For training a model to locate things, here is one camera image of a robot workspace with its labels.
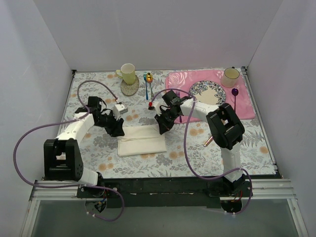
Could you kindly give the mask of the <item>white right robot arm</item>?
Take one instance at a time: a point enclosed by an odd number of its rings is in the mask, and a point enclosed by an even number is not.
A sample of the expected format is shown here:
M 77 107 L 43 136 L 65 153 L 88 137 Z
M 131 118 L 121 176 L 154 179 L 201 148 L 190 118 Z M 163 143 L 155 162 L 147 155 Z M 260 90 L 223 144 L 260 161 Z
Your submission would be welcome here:
M 180 116 L 187 116 L 189 119 L 195 117 L 206 122 L 213 141 L 221 149 L 223 174 L 207 178 L 197 174 L 192 166 L 189 166 L 190 171 L 197 178 L 205 181 L 221 179 L 224 192 L 229 196 L 239 193 L 252 195 L 251 183 L 244 191 L 242 190 L 243 184 L 246 179 L 250 179 L 250 175 L 241 167 L 240 147 L 245 129 L 234 109 L 228 103 L 221 106 L 202 103 L 190 93 L 180 97 L 176 95 L 176 91 L 176 88 L 164 89 L 165 94 L 162 97 L 164 105 L 155 103 L 155 98 L 152 98 L 148 104 L 148 108 L 156 112 L 155 120 L 160 134 L 170 131 L 175 120 Z

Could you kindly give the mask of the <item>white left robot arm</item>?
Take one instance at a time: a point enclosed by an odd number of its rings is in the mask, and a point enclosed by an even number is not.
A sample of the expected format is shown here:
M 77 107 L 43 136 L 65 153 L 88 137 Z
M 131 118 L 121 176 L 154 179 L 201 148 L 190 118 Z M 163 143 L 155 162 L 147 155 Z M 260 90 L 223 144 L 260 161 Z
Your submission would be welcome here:
M 75 121 L 43 145 L 45 178 L 88 185 L 89 193 L 96 198 L 104 194 L 105 185 L 99 181 L 99 173 L 84 167 L 79 144 L 93 126 L 105 129 L 111 137 L 124 136 L 121 115 L 128 111 L 121 102 L 112 109 L 103 108 L 102 103 L 101 98 L 90 96 L 88 104 L 75 111 Z

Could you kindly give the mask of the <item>white cloth napkin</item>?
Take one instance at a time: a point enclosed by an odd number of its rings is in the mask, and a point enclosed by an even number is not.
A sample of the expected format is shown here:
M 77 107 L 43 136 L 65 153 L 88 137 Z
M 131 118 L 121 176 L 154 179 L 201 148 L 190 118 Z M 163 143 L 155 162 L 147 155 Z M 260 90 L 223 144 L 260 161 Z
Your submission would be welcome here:
M 159 126 L 142 125 L 123 127 L 124 136 L 118 137 L 118 156 L 164 153 L 167 151 L 165 135 L 159 133 Z

